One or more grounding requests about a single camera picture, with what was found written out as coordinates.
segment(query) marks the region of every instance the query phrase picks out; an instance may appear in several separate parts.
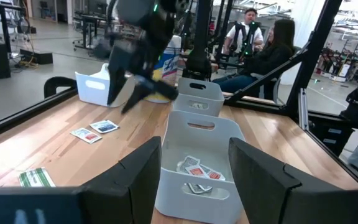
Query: white bin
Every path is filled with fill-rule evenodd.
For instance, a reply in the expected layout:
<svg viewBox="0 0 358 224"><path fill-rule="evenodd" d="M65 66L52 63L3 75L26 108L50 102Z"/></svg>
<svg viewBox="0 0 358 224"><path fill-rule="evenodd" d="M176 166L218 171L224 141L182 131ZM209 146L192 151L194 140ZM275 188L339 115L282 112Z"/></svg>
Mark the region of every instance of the white bin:
<svg viewBox="0 0 358 224"><path fill-rule="evenodd" d="M189 124L213 127L194 128ZM229 119L184 111L172 111L162 145L162 165L155 208L162 214L198 222L230 224L241 214L242 204L233 181L228 147L231 137L244 140L240 127ZM205 179L177 172L186 156L225 176L226 180ZM213 187L212 192L193 194L186 183Z"/></svg>
<svg viewBox="0 0 358 224"><path fill-rule="evenodd" d="M173 110L219 116L224 103L221 87L216 83L180 78L178 98Z"/></svg>
<svg viewBox="0 0 358 224"><path fill-rule="evenodd" d="M107 98L109 95L110 76L107 67L108 64L105 63L101 71L93 75L82 75L75 72L78 95L81 101L108 106ZM123 105L131 96L134 88L135 78L133 76L128 77L124 87L110 107L115 108Z"/></svg>

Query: man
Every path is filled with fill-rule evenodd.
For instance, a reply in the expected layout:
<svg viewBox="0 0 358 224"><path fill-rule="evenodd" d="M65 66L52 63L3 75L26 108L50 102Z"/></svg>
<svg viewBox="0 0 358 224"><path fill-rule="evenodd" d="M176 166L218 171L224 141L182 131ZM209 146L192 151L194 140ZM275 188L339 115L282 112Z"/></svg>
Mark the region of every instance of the man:
<svg viewBox="0 0 358 224"><path fill-rule="evenodd" d="M249 31L249 24L255 20L257 15L258 15L258 12L256 11L256 9L250 8L250 9L246 10L245 22L242 22L241 24L246 27L247 34ZM224 41L224 45L223 45L223 53L224 54L229 53L229 47L232 44L235 34L236 34L236 27L233 26L232 29L229 31L229 33L227 33L226 40ZM255 31L254 46L262 45L263 43L264 43L264 37L262 35L262 31L260 30L260 28L258 28ZM240 30L239 36L237 39L237 50L235 51L235 53L239 53L241 51L241 45L242 45L242 32Z"/></svg>

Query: black jacket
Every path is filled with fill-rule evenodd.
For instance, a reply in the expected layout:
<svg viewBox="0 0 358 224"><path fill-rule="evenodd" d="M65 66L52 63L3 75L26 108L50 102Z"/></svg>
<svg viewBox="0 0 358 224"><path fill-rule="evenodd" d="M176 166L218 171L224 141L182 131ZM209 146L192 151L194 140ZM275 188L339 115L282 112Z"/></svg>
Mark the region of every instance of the black jacket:
<svg viewBox="0 0 358 224"><path fill-rule="evenodd" d="M247 59L245 62L246 73L257 73L266 75L273 69L285 63L294 54L294 50L287 46L279 45L267 47L257 53L254 58Z"/></svg>

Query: wooden tabletop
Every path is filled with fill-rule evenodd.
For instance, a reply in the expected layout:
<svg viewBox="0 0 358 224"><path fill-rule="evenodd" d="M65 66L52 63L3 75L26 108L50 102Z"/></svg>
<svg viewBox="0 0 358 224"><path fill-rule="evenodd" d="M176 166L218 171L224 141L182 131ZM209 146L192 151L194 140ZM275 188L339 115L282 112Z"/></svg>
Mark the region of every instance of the wooden tabletop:
<svg viewBox="0 0 358 224"><path fill-rule="evenodd" d="M163 136L170 104L140 102L128 114L81 102L77 96L0 135L0 186L19 185L28 169L45 167L57 186L81 185L112 167L152 136ZM342 189L358 183L290 118L224 106L220 117L239 124L248 143ZM70 134L109 119L120 129L88 144ZM195 223L154 211L154 224ZM238 223L248 223L245 212Z"/></svg>

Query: person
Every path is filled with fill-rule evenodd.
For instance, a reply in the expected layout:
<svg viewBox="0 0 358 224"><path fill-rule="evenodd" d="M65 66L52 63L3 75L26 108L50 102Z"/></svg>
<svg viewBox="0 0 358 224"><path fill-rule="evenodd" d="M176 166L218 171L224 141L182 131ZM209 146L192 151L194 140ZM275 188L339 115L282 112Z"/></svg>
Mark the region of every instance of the person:
<svg viewBox="0 0 358 224"><path fill-rule="evenodd" d="M245 22L241 22L242 25L246 27L246 32L249 31L249 24L255 20L257 17L258 12L256 9L250 8L246 10L246 17ZM223 45L223 53L228 54L229 53L229 47L232 44L232 41L234 40L234 36L236 34L236 27L233 26L231 30L226 35L226 40L224 41ZM262 35L262 31L260 28L258 28L255 31L255 37L254 37L254 45L262 45L264 43L264 37ZM238 39L237 39L237 49L234 51L235 53L239 53L241 51L241 45L242 45L242 32L239 31Z"/></svg>
<svg viewBox="0 0 358 224"><path fill-rule="evenodd" d="M269 31L268 44L254 58L245 61L241 73L213 80L220 85L223 92L234 93L256 81L251 73L266 75L286 62L295 53L293 38L295 23L293 20L280 19Z"/></svg>

